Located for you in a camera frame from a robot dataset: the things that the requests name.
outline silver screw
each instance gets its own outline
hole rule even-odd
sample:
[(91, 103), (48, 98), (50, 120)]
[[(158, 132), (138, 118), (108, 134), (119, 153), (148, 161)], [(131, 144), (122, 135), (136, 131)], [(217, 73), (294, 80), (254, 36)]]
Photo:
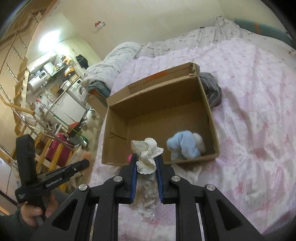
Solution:
[(172, 176), (172, 180), (173, 180), (174, 182), (178, 182), (178, 181), (181, 180), (181, 177), (179, 177), (179, 176)]
[(215, 189), (216, 189), (216, 187), (213, 184), (208, 184), (207, 185), (207, 190), (214, 191)]
[(115, 182), (120, 182), (122, 180), (122, 177), (121, 176), (116, 176), (116, 177), (113, 178), (113, 180)]
[(81, 185), (78, 187), (78, 189), (79, 189), (80, 191), (85, 191), (85, 190), (87, 189), (87, 185), (86, 185), (86, 184), (81, 184)]

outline blue plush toy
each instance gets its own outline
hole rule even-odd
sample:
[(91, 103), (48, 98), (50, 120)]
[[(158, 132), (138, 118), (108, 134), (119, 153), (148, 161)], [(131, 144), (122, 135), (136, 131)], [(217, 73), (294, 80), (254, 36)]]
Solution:
[(195, 159), (206, 151), (202, 137), (190, 131), (177, 132), (167, 140), (171, 160)]

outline pink floral bedding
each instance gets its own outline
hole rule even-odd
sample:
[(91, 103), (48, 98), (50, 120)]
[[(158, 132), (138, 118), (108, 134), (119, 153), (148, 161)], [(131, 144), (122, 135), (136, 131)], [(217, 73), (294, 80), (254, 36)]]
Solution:
[[(186, 62), (210, 72), (222, 88), (213, 109), (221, 153), (198, 163), (196, 185), (214, 184), (261, 233), (296, 215), (296, 74), (282, 60), (242, 39), (155, 58), (133, 60), (115, 79), (112, 93), (159, 71)], [(119, 168), (102, 165), (104, 125), (90, 185), (102, 184)], [(175, 240), (175, 209), (159, 205), (152, 221), (136, 209), (119, 208), (119, 240)]]

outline white fabric flower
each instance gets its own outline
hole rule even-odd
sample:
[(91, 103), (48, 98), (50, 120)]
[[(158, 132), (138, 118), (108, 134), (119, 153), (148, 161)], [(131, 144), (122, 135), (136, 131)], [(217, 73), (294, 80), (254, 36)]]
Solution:
[(153, 138), (146, 138), (144, 141), (131, 141), (131, 148), (139, 156), (137, 161), (138, 172), (151, 174), (156, 171), (156, 164), (153, 158), (163, 153), (163, 148), (157, 147)]

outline bed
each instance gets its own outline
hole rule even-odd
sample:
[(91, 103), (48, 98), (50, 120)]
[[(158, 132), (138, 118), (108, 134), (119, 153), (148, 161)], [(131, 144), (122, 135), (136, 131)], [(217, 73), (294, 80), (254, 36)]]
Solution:
[[(193, 32), (132, 49), (134, 56), (116, 67), (111, 94), (186, 62), (211, 73), (223, 95), (212, 110), (221, 153), (214, 161), (175, 171), (195, 185), (214, 184), (260, 233), (271, 233), (296, 215), (295, 51), (222, 17), (215, 26)], [(185, 45), (179, 45), (184, 39)], [(119, 171), (101, 163), (104, 127), (105, 123), (90, 186)], [(192, 171), (195, 166), (201, 166), (200, 173)], [(118, 239), (175, 240), (174, 217), (173, 205), (159, 204), (151, 220), (120, 205)]]

